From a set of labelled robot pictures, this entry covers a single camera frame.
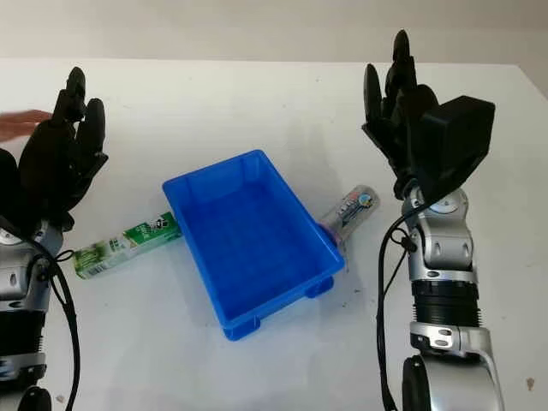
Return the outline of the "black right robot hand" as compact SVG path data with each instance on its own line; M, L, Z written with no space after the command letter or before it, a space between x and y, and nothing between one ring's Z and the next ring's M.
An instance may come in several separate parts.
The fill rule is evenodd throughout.
M395 36L392 64L384 87L380 86L373 64L367 64L363 99L366 122L362 129L388 160L396 175L394 195L398 200L404 200L416 184L410 157L409 129L426 111L438 105L434 91L417 82L414 57L405 30L400 30Z

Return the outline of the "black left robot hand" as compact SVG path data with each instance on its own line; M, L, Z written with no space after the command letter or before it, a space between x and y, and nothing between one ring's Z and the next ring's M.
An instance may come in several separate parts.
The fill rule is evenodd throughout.
M70 211L108 160L103 152L104 104L99 98L86 102L85 97L85 74L74 67L51 118L35 128L18 165L22 188L39 218L63 232L73 228Z

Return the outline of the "person's bare hand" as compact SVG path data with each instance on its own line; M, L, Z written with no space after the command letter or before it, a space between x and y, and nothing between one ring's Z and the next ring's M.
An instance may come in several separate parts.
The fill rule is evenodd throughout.
M51 113L43 110L3 112L0 115L0 141L29 136L39 123L50 118Z

